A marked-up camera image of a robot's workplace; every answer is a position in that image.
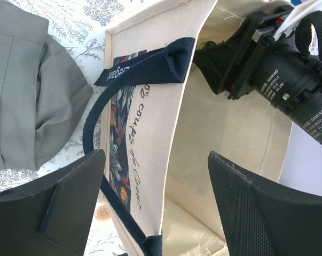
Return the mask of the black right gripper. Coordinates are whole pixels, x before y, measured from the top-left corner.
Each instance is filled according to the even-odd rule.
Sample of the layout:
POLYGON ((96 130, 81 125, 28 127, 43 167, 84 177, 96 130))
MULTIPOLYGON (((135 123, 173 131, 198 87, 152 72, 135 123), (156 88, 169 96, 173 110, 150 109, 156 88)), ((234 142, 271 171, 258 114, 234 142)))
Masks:
POLYGON ((304 17, 289 37, 273 39, 292 10, 253 12, 222 45, 195 52, 194 64, 214 93, 236 100, 255 90, 276 106, 304 103, 322 90, 322 11, 304 17))

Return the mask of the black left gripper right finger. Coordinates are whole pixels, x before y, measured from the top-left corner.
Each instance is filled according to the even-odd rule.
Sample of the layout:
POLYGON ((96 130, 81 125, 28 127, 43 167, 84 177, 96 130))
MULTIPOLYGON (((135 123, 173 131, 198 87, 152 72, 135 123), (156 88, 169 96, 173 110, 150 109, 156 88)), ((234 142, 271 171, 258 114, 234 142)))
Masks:
POLYGON ((230 255, 322 255, 322 196, 283 186, 214 151, 208 170, 230 255))

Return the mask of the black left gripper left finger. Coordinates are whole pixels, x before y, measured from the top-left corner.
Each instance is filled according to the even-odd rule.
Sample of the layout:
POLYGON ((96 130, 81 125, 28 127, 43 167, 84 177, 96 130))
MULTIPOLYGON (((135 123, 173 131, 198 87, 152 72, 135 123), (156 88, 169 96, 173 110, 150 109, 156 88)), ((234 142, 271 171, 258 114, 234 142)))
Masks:
POLYGON ((105 166, 95 150, 0 193, 0 255, 83 255, 105 166))

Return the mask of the beige canvas tote bag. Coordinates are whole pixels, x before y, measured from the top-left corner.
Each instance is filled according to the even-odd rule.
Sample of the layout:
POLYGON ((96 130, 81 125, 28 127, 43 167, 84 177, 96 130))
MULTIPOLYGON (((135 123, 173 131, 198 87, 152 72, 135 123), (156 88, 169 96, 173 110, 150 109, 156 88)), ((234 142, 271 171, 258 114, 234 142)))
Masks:
POLYGON ((208 171, 216 151, 278 181, 292 122, 258 93, 216 95, 195 50, 229 39, 255 11, 286 1, 157 1, 107 27, 104 92, 83 129, 101 122, 101 191, 127 255, 228 255, 208 171))

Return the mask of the clear Chang bottle back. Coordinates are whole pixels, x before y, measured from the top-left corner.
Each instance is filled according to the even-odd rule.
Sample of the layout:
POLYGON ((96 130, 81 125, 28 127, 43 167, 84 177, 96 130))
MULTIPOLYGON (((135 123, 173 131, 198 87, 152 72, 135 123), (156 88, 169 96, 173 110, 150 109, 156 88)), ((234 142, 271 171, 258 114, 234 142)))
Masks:
POLYGON ((209 41, 204 41, 202 43, 200 43, 199 45, 199 50, 202 50, 202 49, 207 49, 207 48, 210 48, 210 47, 214 47, 214 46, 217 46, 217 45, 222 45, 224 43, 224 41, 220 42, 220 43, 216 43, 212 40, 209 40, 209 41))

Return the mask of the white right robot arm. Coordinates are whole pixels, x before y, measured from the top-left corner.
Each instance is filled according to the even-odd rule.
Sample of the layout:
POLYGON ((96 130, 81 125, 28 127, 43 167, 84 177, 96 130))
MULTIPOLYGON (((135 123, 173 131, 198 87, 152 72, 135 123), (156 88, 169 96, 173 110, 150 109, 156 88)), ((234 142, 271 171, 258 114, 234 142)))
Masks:
POLYGON ((275 39, 293 12, 288 5, 253 12, 229 39, 197 50, 193 61, 215 94, 237 100, 256 91, 322 145, 322 11, 275 39))

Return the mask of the grey folded cloth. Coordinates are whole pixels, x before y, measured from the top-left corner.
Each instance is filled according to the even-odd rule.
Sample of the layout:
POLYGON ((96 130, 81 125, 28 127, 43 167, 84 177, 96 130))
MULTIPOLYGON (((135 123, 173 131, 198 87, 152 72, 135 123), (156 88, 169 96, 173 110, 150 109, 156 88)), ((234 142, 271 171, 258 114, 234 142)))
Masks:
POLYGON ((92 94, 47 19, 0 1, 0 170, 37 171, 72 136, 92 94))

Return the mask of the floral table mat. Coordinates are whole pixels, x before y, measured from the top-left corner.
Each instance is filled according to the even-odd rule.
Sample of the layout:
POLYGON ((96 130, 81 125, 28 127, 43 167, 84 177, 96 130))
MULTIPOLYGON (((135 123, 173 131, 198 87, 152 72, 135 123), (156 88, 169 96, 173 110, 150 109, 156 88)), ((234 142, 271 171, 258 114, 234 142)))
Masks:
MULTIPOLYGON (((13 1, 17 7, 49 21, 49 34, 75 60, 89 85, 104 69, 105 29, 154 4, 154 1, 13 1)), ((38 171, 0 170, 0 192, 49 174, 83 156, 82 131, 103 87, 93 86, 87 108, 63 149, 38 171)), ((99 194, 85 255, 121 255, 125 250, 114 228, 106 198, 99 194)))

